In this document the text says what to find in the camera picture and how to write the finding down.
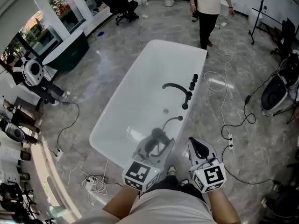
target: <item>person's hand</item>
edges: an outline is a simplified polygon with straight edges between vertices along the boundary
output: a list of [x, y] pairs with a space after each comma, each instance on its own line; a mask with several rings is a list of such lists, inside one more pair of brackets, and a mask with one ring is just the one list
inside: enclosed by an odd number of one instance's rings
[[234, 15], [235, 15], [235, 11], [234, 11], [234, 9], [233, 9], [233, 8], [230, 8], [230, 9], [229, 9], [229, 14], [231, 14], [232, 16], [234, 16]]
[[191, 11], [192, 13], [195, 13], [195, 11], [196, 11], [196, 6], [195, 6], [195, 5], [192, 5], [192, 6], [190, 7], [190, 11]]

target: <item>black pants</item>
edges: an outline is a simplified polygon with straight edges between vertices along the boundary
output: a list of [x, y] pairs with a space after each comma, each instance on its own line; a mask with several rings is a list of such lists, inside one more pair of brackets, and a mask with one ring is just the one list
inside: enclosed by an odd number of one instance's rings
[[205, 14], [198, 12], [199, 15], [199, 35], [201, 48], [206, 50], [209, 37], [213, 31], [218, 14]]
[[51, 96], [49, 93], [47, 93], [42, 87], [54, 91], [58, 96], [63, 96], [64, 91], [61, 90], [56, 85], [52, 84], [50, 81], [48, 81], [45, 77], [42, 78], [42, 81], [39, 85], [29, 87], [29, 89], [37, 94], [39, 97], [48, 100], [51, 104], [55, 103], [55, 99], [53, 96]]
[[35, 126], [36, 121], [20, 109], [17, 109], [14, 113], [13, 118], [11, 119], [11, 123], [16, 126], [26, 127], [33, 132], [39, 132], [39, 128]]
[[178, 184], [177, 177], [174, 175], [167, 176], [164, 180], [159, 183], [154, 184], [146, 193], [151, 192], [156, 189], [169, 189], [174, 191], [180, 191], [192, 195], [194, 197], [199, 198], [203, 202], [206, 202], [201, 194], [201, 192], [193, 186], [193, 184], [189, 183], [184, 186], [180, 186]]
[[28, 142], [30, 144], [36, 144], [38, 142], [38, 140], [35, 137], [32, 137], [32, 136], [26, 134], [24, 131], [23, 131], [23, 133], [24, 133], [26, 142]]
[[126, 10], [128, 11], [129, 16], [135, 15], [135, 9], [138, 7], [138, 2], [130, 1], [126, 2]]

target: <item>seated person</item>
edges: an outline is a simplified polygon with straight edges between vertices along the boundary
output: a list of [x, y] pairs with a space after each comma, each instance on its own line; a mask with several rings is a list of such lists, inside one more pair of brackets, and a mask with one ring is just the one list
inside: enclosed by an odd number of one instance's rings
[[114, 7], [119, 10], [120, 8], [124, 11], [128, 11], [130, 19], [137, 19], [139, 16], [134, 12], [138, 6], [138, 2], [128, 0], [112, 0]]
[[40, 84], [35, 85], [35, 86], [29, 86], [25, 82], [25, 78], [22, 74], [22, 72], [19, 71], [14, 71], [14, 67], [21, 67], [23, 65], [23, 61], [21, 59], [15, 61], [15, 56], [14, 55], [8, 55], [6, 59], [7, 65], [12, 67], [13, 70], [13, 79], [16, 85], [24, 85], [26, 86], [30, 91], [34, 92], [37, 94], [39, 97], [44, 98], [45, 100], [49, 101], [52, 105], [58, 105], [59, 101], [55, 100], [51, 94], [46, 92], [43, 88], [46, 88], [48, 90], [53, 91], [56, 93], [58, 96], [66, 98], [67, 94], [61, 90], [59, 87], [48, 81], [45, 77], [42, 78]]

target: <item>power strip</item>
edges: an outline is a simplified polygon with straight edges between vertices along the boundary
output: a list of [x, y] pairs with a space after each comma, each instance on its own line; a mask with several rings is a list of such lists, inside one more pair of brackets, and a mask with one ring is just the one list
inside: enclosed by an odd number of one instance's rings
[[95, 180], [91, 176], [86, 179], [85, 188], [86, 188], [87, 191], [92, 190], [94, 182], [95, 182]]
[[229, 139], [228, 145], [232, 145], [232, 147], [229, 147], [229, 149], [234, 149], [234, 142], [233, 142], [233, 134], [232, 133], [230, 133], [228, 135], [228, 139]]

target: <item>sneaker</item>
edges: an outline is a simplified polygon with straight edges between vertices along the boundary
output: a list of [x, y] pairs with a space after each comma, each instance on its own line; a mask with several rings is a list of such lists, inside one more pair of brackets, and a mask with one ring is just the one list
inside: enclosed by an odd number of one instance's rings
[[56, 106], [56, 105], [58, 105], [59, 104], [59, 101], [58, 100], [55, 100], [55, 103], [53, 103], [52, 105], [53, 106]]
[[275, 184], [273, 187], [273, 190], [278, 192], [278, 188], [280, 187], [280, 184]]
[[179, 183], [179, 185], [180, 186], [184, 186], [184, 185], [186, 185], [186, 184], [188, 184], [189, 183], [189, 179], [184, 179], [184, 180], [182, 180], [180, 183]]
[[167, 170], [167, 176], [175, 176], [177, 174], [177, 169], [175, 166], [171, 165]]
[[261, 204], [263, 205], [264, 208], [267, 208], [267, 205], [266, 205], [267, 200], [268, 199], [266, 197], [264, 197], [261, 201]]
[[65, 92], [65, 93], [62, 95], [62, 98], [67, 98], [69, 95], [70, 95], [70, 92], [67, 91], [67, 92]]

